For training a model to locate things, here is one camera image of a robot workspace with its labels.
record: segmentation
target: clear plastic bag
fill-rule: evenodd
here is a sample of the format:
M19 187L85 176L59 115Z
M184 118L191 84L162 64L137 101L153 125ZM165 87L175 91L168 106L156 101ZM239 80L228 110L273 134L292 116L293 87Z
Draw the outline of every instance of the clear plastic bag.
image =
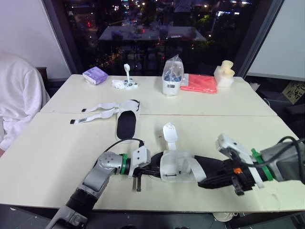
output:
M175 55L167 60L162 74L163 93L167 95L176 95L180 89L183 74L184 67L179 55Z
M192 92L216 93L217 85L213 76L185 74L180 89Z

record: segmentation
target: person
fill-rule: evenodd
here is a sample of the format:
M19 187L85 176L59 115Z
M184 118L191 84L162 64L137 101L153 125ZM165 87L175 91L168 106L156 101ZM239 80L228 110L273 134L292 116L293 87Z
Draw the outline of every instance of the person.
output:
M49 99L36 68L0 52L0 157Z
M174 26L191 26L191 0L174 0Z

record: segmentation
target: window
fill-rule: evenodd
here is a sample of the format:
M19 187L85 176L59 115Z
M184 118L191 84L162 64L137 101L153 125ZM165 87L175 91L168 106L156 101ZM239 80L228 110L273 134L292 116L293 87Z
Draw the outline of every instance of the window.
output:
M61 1L80 60L74 62L77 73L98 66L112 75L124 74L124 63L133 75L161 75L165 61L176 54L185 72L211 75L222 60L236 59L260 3Z

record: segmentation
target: pink cloth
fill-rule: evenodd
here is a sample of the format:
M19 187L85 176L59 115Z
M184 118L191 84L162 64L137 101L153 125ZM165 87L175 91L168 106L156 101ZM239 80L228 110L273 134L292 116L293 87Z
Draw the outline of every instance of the pink cloth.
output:
M181 86L180 89L202 93L216 93L217 85L213 76L189 74L189 85Z

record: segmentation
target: black insole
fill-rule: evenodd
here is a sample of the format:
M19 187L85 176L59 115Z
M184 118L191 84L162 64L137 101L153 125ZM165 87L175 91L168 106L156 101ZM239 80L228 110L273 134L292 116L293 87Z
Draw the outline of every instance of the black insole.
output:
M119 139L132 138L135 132L136 118L134 112L124 111L119 119L116 129L116 135Z

